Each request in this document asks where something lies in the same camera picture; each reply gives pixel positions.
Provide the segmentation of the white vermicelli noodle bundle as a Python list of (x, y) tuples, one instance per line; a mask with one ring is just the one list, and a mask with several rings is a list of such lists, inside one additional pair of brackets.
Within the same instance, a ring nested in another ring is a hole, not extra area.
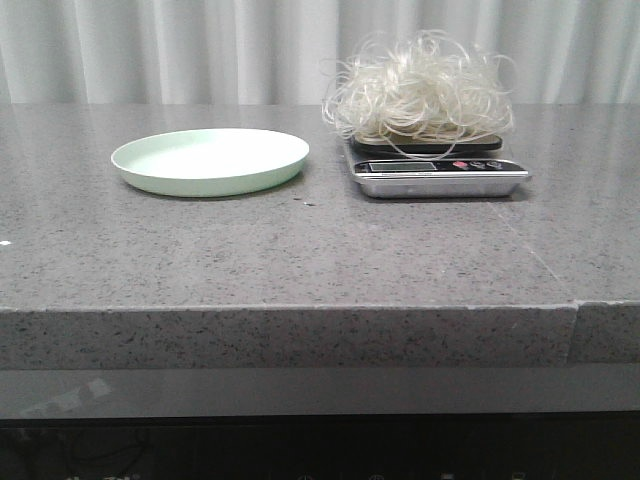
[(379, 141), (399, 151), (403, 140), (448, 151), (514, 127), (515, 62), (442, 30), (404, 38), (375, 32), (338, 61), (322, 116), (344, 140)]

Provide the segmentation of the silver digital kitchen scale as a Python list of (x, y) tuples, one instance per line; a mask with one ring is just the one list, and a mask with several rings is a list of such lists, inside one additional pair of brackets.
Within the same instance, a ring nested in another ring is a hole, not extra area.
[(495, 134), (455, 144), (352, 137), (344, 154), (351, 178), (373, 198), (504, 197), (531, 179)]

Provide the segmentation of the pale green round plate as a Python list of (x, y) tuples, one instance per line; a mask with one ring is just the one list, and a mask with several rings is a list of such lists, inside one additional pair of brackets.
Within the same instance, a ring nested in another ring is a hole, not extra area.
[(310, 152), (299, 137), (278, 131), (216, 128), (175, 131), (131, 141), (111, 162), (140, 190), (175, 197), (225, 197), (281, 185)]

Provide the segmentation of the white pleated curtain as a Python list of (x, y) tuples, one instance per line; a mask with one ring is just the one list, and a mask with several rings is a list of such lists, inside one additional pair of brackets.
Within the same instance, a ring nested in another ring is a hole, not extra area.
[(509, 57), (520, 103), (635, 103), (635, 1), (5, 1), (5, 103), (317, 104), (367, 37)]

